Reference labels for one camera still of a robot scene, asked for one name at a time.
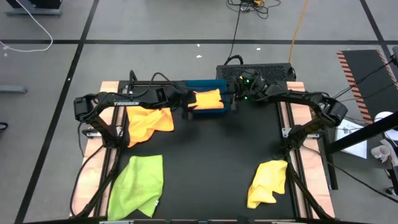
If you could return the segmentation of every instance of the yellow towel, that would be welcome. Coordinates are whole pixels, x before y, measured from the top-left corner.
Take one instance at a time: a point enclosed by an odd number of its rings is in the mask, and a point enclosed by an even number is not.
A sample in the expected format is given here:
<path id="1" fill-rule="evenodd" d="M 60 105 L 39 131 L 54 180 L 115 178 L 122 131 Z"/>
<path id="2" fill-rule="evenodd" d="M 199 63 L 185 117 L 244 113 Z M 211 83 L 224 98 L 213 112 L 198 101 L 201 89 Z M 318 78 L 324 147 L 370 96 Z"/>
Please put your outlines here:
<path id="1" fill-rule="evenodd" d="M 156 131 L 173 131 L 173 117 L 170 108 L 148 110 L 140 106 L 128 106 L 130 144 L 148 140 Z"/>
<path id="2" fill-rule="evenodd" d="M 285 193 L 286 161 L 269 161 L 259 165 L 248 192 L 248 208 L 261 202 L 276 203 L 272 192 Z"/>
<path id="3" fill-rule="evenodd" d="M 224 108 L 224 104 L 220 102 L 221 95 L 219 89 L 206 91 L 202 93 L 195 91 L 195 96 L 197 98 L 197 101 L 195 103 L 191 103 L 188 105 L 188 107 L 196 106 L 194 110 Z"/>

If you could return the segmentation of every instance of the white cup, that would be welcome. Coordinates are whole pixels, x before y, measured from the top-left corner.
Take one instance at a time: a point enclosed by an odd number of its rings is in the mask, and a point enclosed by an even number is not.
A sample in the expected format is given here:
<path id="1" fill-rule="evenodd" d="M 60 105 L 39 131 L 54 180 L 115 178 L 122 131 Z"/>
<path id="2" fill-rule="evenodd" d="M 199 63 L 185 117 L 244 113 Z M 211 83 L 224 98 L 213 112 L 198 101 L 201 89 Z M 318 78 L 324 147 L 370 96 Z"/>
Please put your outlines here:
<path id="1" fill-rule="evenodd" d="M 387 146 L 378 146 L 374 147 L 371 150 L 371 154 L 376 158 L 380 159 L 381 162 L 386 162 L 388 157 L 390 156 L 390 149 Z"/>

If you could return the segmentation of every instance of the gray floor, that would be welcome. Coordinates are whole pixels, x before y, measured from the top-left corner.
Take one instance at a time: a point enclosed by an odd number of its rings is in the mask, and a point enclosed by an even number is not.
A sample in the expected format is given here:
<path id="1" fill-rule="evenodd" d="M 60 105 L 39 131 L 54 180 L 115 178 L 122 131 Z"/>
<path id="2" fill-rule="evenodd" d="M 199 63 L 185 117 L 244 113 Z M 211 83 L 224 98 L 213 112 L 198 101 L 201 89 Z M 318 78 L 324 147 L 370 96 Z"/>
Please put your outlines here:
<path id="1" fill-rule="evenodd" d="M 56 40 L 80 38 L 93 0 L 64 0 L 62 17 L 37 17 Z M 386 40 L 398 40 L 395 0 L 367 0 Z M 237 39 L 289 40 L 304 0 L 282 0 L 270 9 L 268 20 L 242 14 Z M 0 9 L 9 9 L 6 1 Z M 99 0 L 88 39 L 167 40 L 231 39 L 237 13 L 224 0 Z M 0 12 L 0 39 L 47 39 L 29 17 L 7 17 Z M 311 1 L 300 40 L 377 40 L 359 0 Z M 36 49 L 43 45 L 13 45 Z M 10 124 L 0 133 L 0 217 L 13 223 L 25 194 L 77 45 L 54 45 L 47 52 L 0 50 L 0 83 L 25 85 L 25 95 L 1 94 L 0 120 Z M 289 45 L 237 44 L 234 53 L 246 63 L 286 62 Z M 25 222 L 67 218 L 72 185 L 81 164 L 72 101 L 95 93 L 103 80 L 125 80 L 133 69 L 140 80 L 162 72 L 172 80 L 209 79 L 224 63 L 229 44 L 86 44 L 30 203 Z M 337 50 L 377 49 L 379 45 L 296 45 L 292 64 L 298 81 L 308 90 L 331 95 L 348 86 L 336 57 Z M 341 99 L 352 98 L 347 93 Z M 348 116 L 361 119 L 356 103 L 346 102 Z M 390 186 L 383 170 L 355 166 L 356 159 L 335 155 L 336 164 L 379 190 Z M 397 205 L 337 172 L 340 189 L 332 191 L 336 216 L 342 220 L 396 223 Z"/>

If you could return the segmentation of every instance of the black floor line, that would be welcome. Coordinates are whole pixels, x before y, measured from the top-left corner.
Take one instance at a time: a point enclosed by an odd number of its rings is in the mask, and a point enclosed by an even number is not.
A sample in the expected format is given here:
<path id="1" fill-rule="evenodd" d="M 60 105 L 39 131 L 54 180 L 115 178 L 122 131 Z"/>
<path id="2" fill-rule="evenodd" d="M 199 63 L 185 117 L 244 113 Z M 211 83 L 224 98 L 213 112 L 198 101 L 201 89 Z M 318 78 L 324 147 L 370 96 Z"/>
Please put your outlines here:
<path id="1" fill-rule="evenodd" d="M 49 44 L 50 40 L 1 40 L 5 44 Z M 148 44 L 232 44 L 229 39 L 168 39 L 168 40 L 54 40 L 53 44 L 108 44 L 108 45 L 148 45 Z M 276 44 L 290 45 L 292 40 L 235 40 L 235 44 Z M 398 45 L 398 40 L 296 40 L 295 45 Z"/>
<path id="2" fill-rule="evenodd" d="M 89 13 L 89 16 L 88 16 L 86 24 L 85 24 L 85 28 L 83 29 L 83 33 L 80 38 L 81 41 L 78 44 L 78 47 L 75 52 L 75 56 L 73 57 L 72 64 L 70 65 L 70 68 L 69 68 L 68 75 L 65 79 L 65 83 L 63 84 L 60 98 L 58 99 L 58 103 L 57 103 L 57 106 L 55 107 L 54 115 L 52 116 L 52 119 L 51 119 L 50 127 L 45 136 L 43 146 L 40 150 L 39 158 L 37 159 L 36 165 L 34 167 L 32 176 L 28 183 L 24 198 L 22 199 L 21 206 L 19 207 L 17 217 L 16 217 L 14 223 L 20 224 L 20 223 L 23 223 L 25 220 L 25 216 L 29 209 L 29 204 L 30 204 L 30 201 L 32 200 L 32 196 L 35 191 L 37 181 L 39 180 L 40 173 L 42 171 L 42 168 L 43 168 L 43 165 L 45 162 L 45 158 L 47 157 L 47 153 L 50 148 L 50 144 L 51 144 L 54 132 L 55 132 L 55 128 L 57 127 L 58 120 L 60 118 L 62 108 L 65 103 L 65 99 L 67 97 L 68 90 L 69 90 L 70 84 L 73 79 L 73 75 L 75 74 L 76 66 L 80 59 L 81 51 L 83 50 L 83 46 L 84 46 L 83 40 L 85 40 L 87 38 L 88 30 L 90 29 L 90 25 L 93 21 L 94 14 L 95 14 L 96 8 L 98 6 L 98 1 L 99 0 L 93 1 L 93 5 L 90 9 L 90 13 Z"/>
<path id="3" fill-rule="evenodd" d="M 373 32 L 374 32 L 374 34 L 377 37 L 377 40 L 380 41 L 380 43 L 381 43 L 381 49 L 382 49 L 382 51 L 384 53 L 384 56 L 386 57 L 386 59 L 388 61 L 388 60 L 390 60 L 391 53 L 390 53 L 390 51 L 389 51 L 389 49 L 387 47 L 386 42 L 384 41 L 383 36 L 381 35 L 380 29 L 377 26 L 376 21 L 374 20 L 372 12 L 371 12 L 371 10 L 370 10 L 370 8 L 369 8 L 369 6 L 368 6 L 368 4 L 366 3 L 365 0 L 360 0 L 360 2 L 361 2 L 361 5 L 363 7 L 363 10 L 365 11 L 366 16 L 368 17 L 369 23 L 372 26 Z M 392 72 L 393 72 L 394 76 L 396 78 L 398 78 L 398 71 L 397 71 L 396 66 L 391 66 L 391 68 L 392 68 Z"/>

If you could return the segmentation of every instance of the black and orange stripes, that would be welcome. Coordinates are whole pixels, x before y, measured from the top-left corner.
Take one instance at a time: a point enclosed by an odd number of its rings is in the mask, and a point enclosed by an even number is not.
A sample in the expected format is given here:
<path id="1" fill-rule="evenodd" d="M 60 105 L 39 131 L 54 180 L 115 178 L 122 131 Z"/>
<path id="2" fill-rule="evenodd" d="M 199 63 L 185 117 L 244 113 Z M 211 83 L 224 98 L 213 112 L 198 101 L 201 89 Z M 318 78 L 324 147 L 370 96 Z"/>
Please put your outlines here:
<path id="1" fill-rule="evenodd" d="M 347 64 L 347 60 L 344 56 L 344 54 L 341 51 L 337 51 L 337 57 L 338 60 L 340 61 L 341 67 L 343 67 L 344 75 L 347 78 L 347 82 L 350 86 L 355 85 L 355 79 L 353 74 L 351 73 L 351 69 L 349 69 L 349 66 Z M 355 97 L 356 103 L 358 105 L 359 111 L 362 114 L 363 119 L 365 120 L 366 123 L 372 124 L 372 117 L 369 115 L 369 111 L 365 105 L 365 102 L 362 99 L 362 95 L 359 92 L 358 87 L 353 86 L 351 91 L 353 92 L 353 95 Z"/>
<path id="2" fill-rule="evenodd" d="M 383 62 L 384 64 L 386 64 L 387 62 L 386 62 L 386 60 L 384 59 L 383 55 L 380 53 L 380 51 L 377 50 L 377 53 L 379 54 L 379 56 L 380 56 L 382 62 Z M 391 80 L 395 83 L 395 84 L 394 84 L 395 88 L 398 90 L 398 83 L 396 83 L 397 80 L 396 80 L 394 74 L 392 74 L 392 71 L 391 71 L 391 69 L 390 69 L 390 66 L 385 66 L 385 68 L 386 68 L 387 73 L 388 73 L 388 75 L 390 76 Z"/>

